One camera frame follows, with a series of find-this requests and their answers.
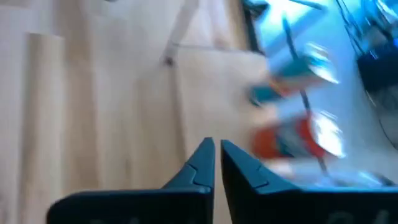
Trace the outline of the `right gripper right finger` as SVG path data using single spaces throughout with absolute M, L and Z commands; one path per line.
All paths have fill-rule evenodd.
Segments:
M 233 224 L 398 224 L 398 187 L 301 187 L 221 141 Z

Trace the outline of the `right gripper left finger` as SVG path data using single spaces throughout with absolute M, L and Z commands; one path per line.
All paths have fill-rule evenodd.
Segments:
M 163 187 L 84 191 L 56 201 L 46 224 L 212 224 L 215 144 L 204 138 Z

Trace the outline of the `red Fanta strawberry can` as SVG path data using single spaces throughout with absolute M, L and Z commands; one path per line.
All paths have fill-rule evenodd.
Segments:
M 320 110 L 257 129 L 252 152 L 262 159 L 346 156 L 335 116 Z

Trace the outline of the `blue silver Red Bull can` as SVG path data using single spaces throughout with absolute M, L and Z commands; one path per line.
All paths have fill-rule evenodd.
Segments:
M 326 48 L 308 44 L 303 52 L 272 74 L 265 83 L 253 85 L 249 100 L 255 106 L 286 98 L 321 83 L 338 84 L 336 68 Z

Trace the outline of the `black aluminium table frame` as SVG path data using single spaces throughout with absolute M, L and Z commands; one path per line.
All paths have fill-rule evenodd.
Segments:
M 246 24 L 246 32 L 248 35 L 248 44 L 249 49 L 254 52 L 259 52 L 260 48 L 256 38 L 256 32 L 254 30 L 254 21 L 261 17 L 265 11 L 268 10 L 269 4 L 266 2 L 263 3 L 254 3 L 251 0 L 241 0 L 244 21 Z

